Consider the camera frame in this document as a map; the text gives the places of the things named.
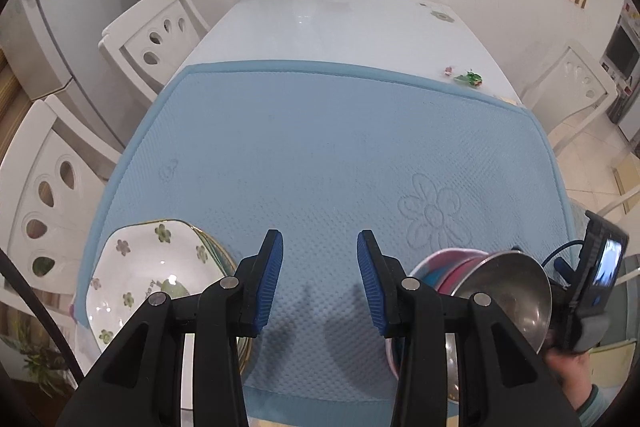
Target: metal screw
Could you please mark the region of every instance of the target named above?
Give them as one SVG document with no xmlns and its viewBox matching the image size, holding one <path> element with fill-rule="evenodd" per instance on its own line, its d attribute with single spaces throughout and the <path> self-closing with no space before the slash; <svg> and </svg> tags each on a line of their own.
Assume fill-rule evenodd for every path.
<svg viewBox="0 0 640 427">
<path fill-rule="evenodd" d="M 420 281 L 413 277 L 405 277 L 402 279 L 402 288 L 405 290 L 417 290 L 420 287 Z"/>
<path fill-rule="evenodd" d="M 166 301 L 166 293 L 164 292 L 155 292 L 149 295 L 149 304 L 152 306 L 159 306 L 164 301 Z"/>
<path fill-rule="evenodd" d="M 229 290 L 231 288 L 235 288 L 238 286 L 240 281 L 238 277 L 225 277 L 224 279 L 220 279 L 220 286 L 222 286 L 225 290 Z"/>
<path fill-rule="evenodd" d="M 476 304 L 479 304 L 481 306 L 488 306 L 489 304 L 491 304 L 491 297 L 486 293 L 476 293 L 474 295 L 474 301 L 476 302 Z"/>
</svg>

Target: camera screen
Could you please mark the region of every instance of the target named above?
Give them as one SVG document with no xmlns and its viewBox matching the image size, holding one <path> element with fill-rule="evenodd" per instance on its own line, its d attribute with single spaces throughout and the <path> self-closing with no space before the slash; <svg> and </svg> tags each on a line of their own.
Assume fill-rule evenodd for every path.
<svg viewBox="0 0 640 427">
<path fill-rule="evenodd" d="M 616 277 L 616 268 L 622 254 L 622 245 L 612 239 L 607 239 L 602 253 L 602 259 L 593 278 L 593 283 L 597 286 L 611 286 Z"/>
</svg>

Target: green flower print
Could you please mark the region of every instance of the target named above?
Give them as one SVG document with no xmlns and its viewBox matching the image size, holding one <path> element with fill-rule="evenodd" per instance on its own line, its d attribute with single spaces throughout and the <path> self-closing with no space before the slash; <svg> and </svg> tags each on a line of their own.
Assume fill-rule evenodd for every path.
<svg viewBox="0 0 640 427">
<path fill-rule="evenodd" d="M 133 297 L 131 296 L 131 292 L 127 292 L 122 295 L 122 300 L 124 301 L 125 306 L 128 306 L 129 308 L 133 307 Z"/>
<path fill-rule="evenodd" d="M 102 330 L 100 335 L 98 335 L 98 338 L 105 344 L 109 344 L 113 338 L 113 331 Z"/>
<path fill-rule="evenodd" d="M 158 225 L 156 228 L 156 233 L 158 234 L 158 239 L 160 243 L 170 243 L 171 242 L 171 232 L 169 229 L 165 227 L 162 223 Z"/>
<path fill-rule="evenodd" d="M 203 263 L 207 262 L 207 250 L 202 245 L 196 247 L 196 255 Z"/>
<path fill-rule="evenodd" d="M 116 245 L 116 250 L 119 251 L 122 255 L 126 255 L 131 251 L 129 248 L 129 243 L 127 241 L 118 240 L 118 244 Z"/>
</svg>

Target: white glossy tabletop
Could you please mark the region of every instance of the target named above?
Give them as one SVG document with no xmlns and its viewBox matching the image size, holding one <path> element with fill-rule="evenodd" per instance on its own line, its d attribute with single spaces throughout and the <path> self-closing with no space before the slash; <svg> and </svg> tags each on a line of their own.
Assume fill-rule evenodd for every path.
<svg viewBox="0 0 640 427">
<path fill-rule="evenodd" d="M 340 62 L 443 82 L 455 82 L 444 75 L 453 66 L 482 75 L 481 92 L 519 101 L 460 17 L 428 0 L 241 0 L 182 66 L 229 60 Z"/>
</svg>

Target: floral plate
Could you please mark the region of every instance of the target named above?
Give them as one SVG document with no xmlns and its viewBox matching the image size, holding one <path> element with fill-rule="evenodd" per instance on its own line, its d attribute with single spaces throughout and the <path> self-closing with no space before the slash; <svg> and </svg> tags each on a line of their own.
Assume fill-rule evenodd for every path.
<svg viewBox="0 0 640 427">
<path fill-rule="evenodd" d="M 236 263 L 206 232 L 178 220 L 153 221 L 116 230 L 107 239 L 86 296 L 86 313 L 104 351 L 151 293 L 196 295 L 232 275 Z M 185 352 L 193 343 L 186 342 Z M 241 369 L 249 339 L 238 339 Z"/>
</svg>

